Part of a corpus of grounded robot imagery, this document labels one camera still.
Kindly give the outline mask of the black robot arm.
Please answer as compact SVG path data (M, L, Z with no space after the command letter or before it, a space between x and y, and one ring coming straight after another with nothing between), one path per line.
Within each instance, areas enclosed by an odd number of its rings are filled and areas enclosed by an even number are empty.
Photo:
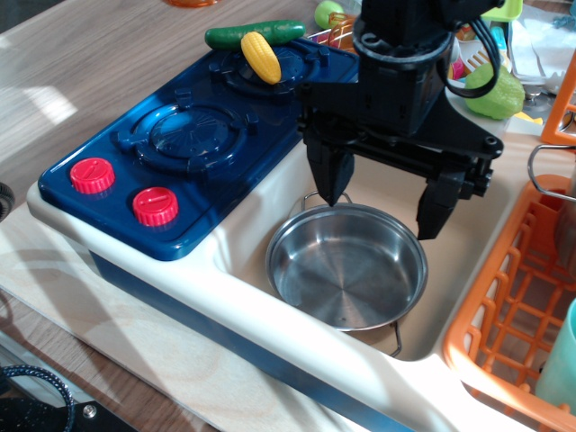
M298 86L299 129L319 195L338 201L355 156L422 176L418 237L433 239L462 199L484 195L502 141L448 101L455 33L469 24L494 67L500 56L482 15L492 1L365 1L353 26L354 83Z

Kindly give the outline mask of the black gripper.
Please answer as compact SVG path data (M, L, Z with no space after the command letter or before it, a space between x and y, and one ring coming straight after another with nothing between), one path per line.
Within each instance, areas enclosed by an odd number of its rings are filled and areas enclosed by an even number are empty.
M298 85L299 130L320 197L334 206L355 156L422 176L418 239L435 239L460 199L482 196L502 141L459 113L441 58L359 59L355 82Z

